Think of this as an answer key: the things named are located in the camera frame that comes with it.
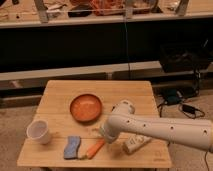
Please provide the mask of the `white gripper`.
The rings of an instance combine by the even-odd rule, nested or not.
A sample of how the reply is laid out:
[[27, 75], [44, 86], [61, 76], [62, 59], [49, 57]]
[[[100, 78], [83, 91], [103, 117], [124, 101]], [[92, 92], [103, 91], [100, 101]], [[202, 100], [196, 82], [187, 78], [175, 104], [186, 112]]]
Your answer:
[[105, 142], [108, 144], [113, 143], [117, 139], [116, 136], [111, 136], [103, 127], [100, 127], [99, 132], [103, 137], [103, 139], [105, 140]]

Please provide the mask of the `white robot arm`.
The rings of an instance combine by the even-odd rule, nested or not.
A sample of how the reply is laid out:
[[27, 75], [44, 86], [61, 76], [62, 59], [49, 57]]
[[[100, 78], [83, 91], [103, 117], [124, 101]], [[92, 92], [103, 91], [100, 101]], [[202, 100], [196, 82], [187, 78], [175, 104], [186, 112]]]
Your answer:
[[119, 135], [133, 133], [213, 153], [213, 122], [181, 118], [158, 118], [135, 115], [135, 107], [122, 100], [100, 126], [100, 134], [107, 143], [114, 142]]

